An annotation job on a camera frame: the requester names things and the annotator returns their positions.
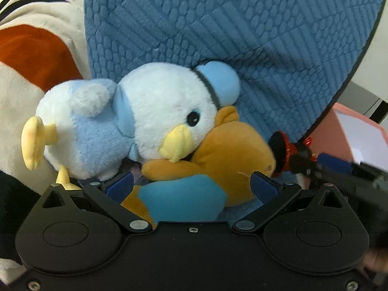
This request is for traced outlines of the purple floral bow scrunchie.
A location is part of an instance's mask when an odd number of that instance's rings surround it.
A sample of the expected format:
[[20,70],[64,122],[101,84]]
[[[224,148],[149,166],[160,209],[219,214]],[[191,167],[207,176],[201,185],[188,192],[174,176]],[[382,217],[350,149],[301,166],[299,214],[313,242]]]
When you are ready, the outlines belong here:
[[123,159],[120,166],[120,173],[131,173],[134,176],[135,185],[145,185],[147,183],[147,180],[144,179],[141,172],[141,164],[130,159]]

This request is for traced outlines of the striped fleece blanket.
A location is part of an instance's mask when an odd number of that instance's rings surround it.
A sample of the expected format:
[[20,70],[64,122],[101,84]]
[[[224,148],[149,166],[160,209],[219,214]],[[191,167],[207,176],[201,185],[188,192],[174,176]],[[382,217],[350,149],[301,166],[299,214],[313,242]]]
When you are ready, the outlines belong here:
[[88,79],[83,0],[1,0],[1,282],[24,273],[15,236],[31,208],[55,182],[42,162],[28,170],[20,137],[53,86]]

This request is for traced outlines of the red black rooster figurine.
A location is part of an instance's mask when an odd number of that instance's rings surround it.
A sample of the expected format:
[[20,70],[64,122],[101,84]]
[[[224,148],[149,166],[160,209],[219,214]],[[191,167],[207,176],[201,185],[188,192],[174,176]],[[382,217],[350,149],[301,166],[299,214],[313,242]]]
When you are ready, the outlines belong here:
[[287,171],[306,175],[317,161],[317,156],[310,150],[311,143],[311,137],[302,142],[292,143],[284,132],[276,131],[268,141],[275,157],[275,170],[272,176],[279,177]]

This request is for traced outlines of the pink cardboard box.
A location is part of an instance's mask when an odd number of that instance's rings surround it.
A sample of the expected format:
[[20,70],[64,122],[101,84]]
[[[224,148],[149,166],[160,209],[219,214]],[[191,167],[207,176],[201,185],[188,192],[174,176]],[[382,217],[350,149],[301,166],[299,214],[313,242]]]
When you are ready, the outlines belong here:
[[335,103],[311,133],[313,153],[330,154],[348,162],[365,162],[387,170],[387,133],[369,118]]

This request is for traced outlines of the brown bear plush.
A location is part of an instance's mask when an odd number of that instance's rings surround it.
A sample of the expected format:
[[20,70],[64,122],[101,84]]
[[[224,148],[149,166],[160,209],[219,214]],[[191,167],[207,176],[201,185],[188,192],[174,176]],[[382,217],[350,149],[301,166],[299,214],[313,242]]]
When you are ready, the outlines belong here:
[[215,126],[190,160],[147,161],[150,182],[134,186],[121,205],[155,226],[160,221],[215,221],[225,208],[250,202],[251,175],[275,172],[274,154],[234,106],[221,108]]

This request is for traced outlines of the blue textured chair cushion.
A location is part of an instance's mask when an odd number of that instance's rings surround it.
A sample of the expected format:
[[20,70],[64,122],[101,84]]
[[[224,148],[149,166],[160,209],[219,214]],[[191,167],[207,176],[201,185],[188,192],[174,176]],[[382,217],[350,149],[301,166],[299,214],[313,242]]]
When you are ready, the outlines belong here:
[[221,60],[240,75],[241,119],[300,140],[348,85],[386,1],[84,0],[91,75]]

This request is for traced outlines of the white blue duck plush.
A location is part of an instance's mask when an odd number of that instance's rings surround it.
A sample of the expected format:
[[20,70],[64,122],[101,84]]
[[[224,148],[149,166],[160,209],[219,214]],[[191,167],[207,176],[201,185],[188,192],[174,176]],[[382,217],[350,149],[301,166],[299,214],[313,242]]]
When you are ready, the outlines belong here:
[[24,125],[24,164],[47,160],[57,182],[113,178],[125,159],[178,162],[193,153],[216,117],[240,94],[237,72],[224,62],[194,68],[142,65],[120,81],[70,80],[54,86]]

